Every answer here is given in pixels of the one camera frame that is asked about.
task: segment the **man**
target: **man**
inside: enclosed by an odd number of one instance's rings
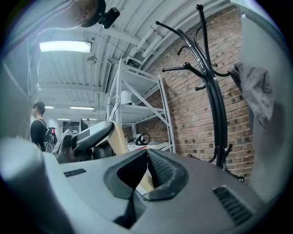
[[[7,37],[1,53],[0,113],[2,136],[29,138],[30,113],[40,88],[38,36],[48,29],[90,27],[102,19],[104,0],[37,0],[24,11]],[[21,103],[16,111],[12,106]]]
[[[33,116],[36,120],[31,125],[31,139],[42,151],[45,151],[44,140],[48,130],[47,123],[43,119],[45,111],[45,104],[42,101],[33,105]]]

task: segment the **black shirt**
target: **black shirt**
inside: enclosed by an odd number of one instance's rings
[[[47,132],[47,125],[43,119],[35,120],[31,125],[31,139],[37,146],[44,151],[44,140]]]

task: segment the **coat rack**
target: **coat rack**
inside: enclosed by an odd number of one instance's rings
[[[244,177],[232,174],[228,170],[226,165],[226,158],[229,152],[231,151],[233,145],[230,144],[229,146],[227,146],[228,127],[227,127],[226,110],[225,110],[222,93],[221,93],[218,81],[215,77],[215,75],[221,76],[221,77],[227,77],[230,75],[230,73],[227,72],[225,74],[222,74],[213,69],[213,66],[217,67],[217,65],[216,64],[212,65],[211,63],[211,58],[210,58],[209,49],[208,49],[206,20],[203,13],[203,6],[201,4],[197,4],[196,8],[200,15],[201,26],[194,33],[193,40],[191,40],[180,29],[175,30],[167,25],[160,23],[159,21],[157,21],[156,24],[174,32],[176,35],[178,35],[180,38],[182,38],[185,41],[186,45],[181,47],[177,54],[180,55],[183,49],[188,49],[193,55],[193,57],[195,58],[195,60],[197,61],[200,71],[192,67],[189,62],[186,62],[183,64],[182,67],[162,69],[162,72],[174,71],[174,70],[189,70],[195,75],[202,78],[205,84],[202,87],[196,87],[195,90],[199,91],[202,89],[206,89],[207,91],[207,95],[209,97],[209,101],[210,101],[210,105],[212,109],[212,118],[213,118],[214,132],[215,132],[214,156],[209,160],[209,162],[211,163],[214,160],[217,160],[216,166],[220,167],[224,171],[228,172],[229,174],[231,174],[232,176],[234,176],[235,178],[243,182]],[[201,47],[199,46],[196,40],[197,34],[201,29],[203,32],[205,52],[203,52],[203,50],[201,49]]]

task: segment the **vent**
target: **vent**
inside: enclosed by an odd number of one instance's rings
[[[85,173],[85,172],[86,172],[86,170],[79,169],[79,170],[73,170],[73,171],[64,172],[64,175],[66,177],[70,177],[70,176],[76,176],[76,175],[79,175],[79,174],[82,174],[82,173]]]
[[[105,73],[104,73],[104,79],[103,79],[103,89],[102,89],[103,93],[106,93],[106,90],[107,90],[111,68],[112,68],[112,63],[109,60],[107,60]]]
[[[252,212],[227,187],[215,188],[213,192],[237,226],[251,218]]]

